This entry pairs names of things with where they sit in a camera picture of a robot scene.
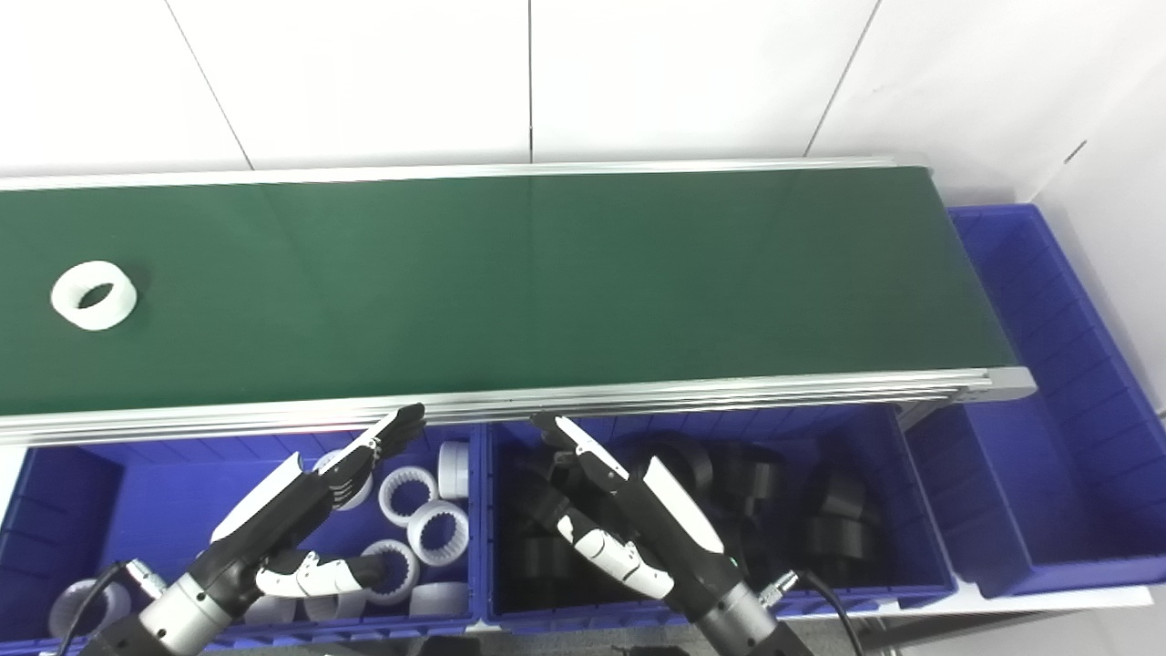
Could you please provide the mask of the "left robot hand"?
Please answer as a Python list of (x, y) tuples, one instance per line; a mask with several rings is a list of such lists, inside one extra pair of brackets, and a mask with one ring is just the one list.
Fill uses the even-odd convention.
[(259, 597), (343, 595), (384, 580), (382, 558), (325, 556), (302, 542), (351, 501), (382, 458), (403, 452), (424, 428), (424, 404), (396, 408), (343, 447), (322, 470), (292, 454), (215, 528), (180, 584), (195, 601), (239, 618)]

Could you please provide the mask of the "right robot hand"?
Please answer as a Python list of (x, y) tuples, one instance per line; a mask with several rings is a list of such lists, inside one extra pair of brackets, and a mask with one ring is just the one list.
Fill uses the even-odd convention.
[(559, 496), (538, 523), (557, 532), (609, 578), (661, 600), (691, 622), (717, 611), (744, 578), (711, 521), (656, 457), (644, 474), (630, 472), (566, 415), (533, 414), (543, 443), (575, 456), (586, 481), (612, 499), (638, 532), (617, 539), (569, 498)]

